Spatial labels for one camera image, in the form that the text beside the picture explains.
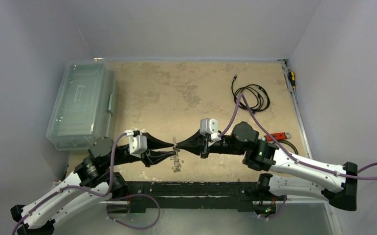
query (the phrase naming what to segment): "red handle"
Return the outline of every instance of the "red handle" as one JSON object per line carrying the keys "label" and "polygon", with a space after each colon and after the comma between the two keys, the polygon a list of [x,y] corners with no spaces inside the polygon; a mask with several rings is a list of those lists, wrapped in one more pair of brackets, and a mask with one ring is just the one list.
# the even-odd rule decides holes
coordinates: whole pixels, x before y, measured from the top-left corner
{"label": "red handle", "polygon": [[[285,132],[280,132],[280,133],[273,133],[271,134],[277,141],[281,141],[281,140],[286,140],[287,139],[287,136],[286,136],[286,133]],[[266,138],[266,141],[271,141],[272,138],[270,138],[269,136],[265,136]]]}

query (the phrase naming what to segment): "floor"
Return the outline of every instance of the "floor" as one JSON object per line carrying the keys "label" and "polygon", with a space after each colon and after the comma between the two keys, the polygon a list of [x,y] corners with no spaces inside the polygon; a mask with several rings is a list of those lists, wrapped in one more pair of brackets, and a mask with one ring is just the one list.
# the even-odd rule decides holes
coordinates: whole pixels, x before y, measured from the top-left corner
{"label": "floor", "polygon": [[[287,203],[282,213],[268,222],[254,212],[236,210],[161,209],[158,223],[147,230],[132,230],[106,219],[106,205],[99,204],[69,219],[55,235],[333,235],[324,203]],[[152,224],[156,209],[146,213],[115,215],[133,226]]]}
{"label": "floor", "polygon": [[[154,137],[172,142],[194,134],[203,118],[215,118],[224,129],[234,110],[230,85],[248,84],[264,87],[270,107],[256,114],[269,132],[290,132],[289,140],[305,156],[292,100],[287,90],[281,65],[278,63],[122,63],[111,64],[119,85],[115,136],[127,129],[139,129]],[[249,103],[255,98],[245,94]],[[234,124],[246,121],[258,130],[249,113],[239,110]],[[127,144],[123,139],[120,145]],[[86,155],[74,154],[68,173]],[[146,168],[143,163],[115,167],[127,181],[256,181],[259,172],[247,168],[242,156],[210,154],[201,159],[186,151],[179,153],[180,172],[174,172],[174,161],[163,161]]]}

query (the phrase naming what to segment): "black metal frame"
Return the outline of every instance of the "black metal frame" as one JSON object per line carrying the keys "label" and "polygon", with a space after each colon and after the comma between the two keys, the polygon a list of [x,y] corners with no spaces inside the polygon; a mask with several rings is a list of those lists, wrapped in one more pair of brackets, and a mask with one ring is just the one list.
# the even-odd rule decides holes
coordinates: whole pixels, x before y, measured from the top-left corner
{"label": "black metal frame", "polygon": [[[147,182],[128,181],[128,192],[152,196],[162,209],[237,209],[252,212],[258,209],[253,201],[271,201],[267,194],[258,195],[258,182]],[[284,196],[276,197],[283,201]],[[144,213],[156,204],[146,197],[133,197],[130,213]],[[111,213],[127,210],[111,209]]]}

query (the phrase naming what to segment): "small metal object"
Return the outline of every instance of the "small metal object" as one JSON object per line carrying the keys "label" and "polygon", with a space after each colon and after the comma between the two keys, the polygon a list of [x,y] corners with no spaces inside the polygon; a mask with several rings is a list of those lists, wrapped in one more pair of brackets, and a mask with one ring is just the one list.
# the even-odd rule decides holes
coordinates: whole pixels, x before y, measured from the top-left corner
{"label": "small metal object", "polygon": [[179,163],[179,156],[178,156],[179,149],[175,147],[175,145],[177,144],[177,140],[175,137],[173,137],[173,144],[174,144],[173,150],[175,151],[176,154],[175,156],[171,158],[171,160],[174,160],[174,166],[171,169],[174,170],[174,173],[176,173],[176,172],[181,172],[181,164]]}

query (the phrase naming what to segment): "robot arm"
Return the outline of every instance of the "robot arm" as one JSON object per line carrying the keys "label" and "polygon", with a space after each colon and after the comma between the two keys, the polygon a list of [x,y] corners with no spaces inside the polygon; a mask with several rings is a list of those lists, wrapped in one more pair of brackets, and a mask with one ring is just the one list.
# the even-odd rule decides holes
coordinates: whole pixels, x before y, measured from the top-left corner
{"label": "robot arm", "polygon": [[[149,133],[141,134],[139,131],[126,131],[129,144],[116,147],[114,164],[120,165],[142,161],[145,166],[155,165],[164,159],[175,155],[174,151],[155,152],[159,149],[174,146],[152,137]],[[111,199],[113,196],[125,196],[127,185],[119,173],[114,174],[111,192],[104,197],[98,197],[90,192],[84,192],[81,187],[86,187],[97,193],[105,193],[109,188],[111,151],[113,140],[109,138],[98,139],[89,149],[89,156],[75,167],[57,187],[46,195],[29,205],[16,205],[11,209],[13,219],[17,222],[26,219],[17,230],[22,234],[52,234],[54,227],[59,226],[71,216],[78,214],[86,208]],[[37,204],[46,200],[42,205],[29,213]]]}
{"label": "robot arm", "polygon": [[289,179],[288,181],[293,184],[288,185],[286,182],[287,187],[278,185],[281,180],[269,178],[267,188],[264,188],[267,193],[279,196],[283,190],[287,191],[287,194],[309,195],[328,200],[332,206],[343,210],[356,210],[357,180],[340,176],[356,176],[356,164],[326,164],[293,154],[298,162],[330,169],[335,174],[298,164],[275,144],[260,140],[259,132],[253,130],[246,122],[235,125],[230,136],[220,136],[218,122],[215,119],[204,119],[200,123],[200,129],[190,138],[177,143],[177,148],[200,155],[201,158],[207,158],[209,153],[244,155],[243,163],[253,170],[287,173],[298,177],[294,180]]}

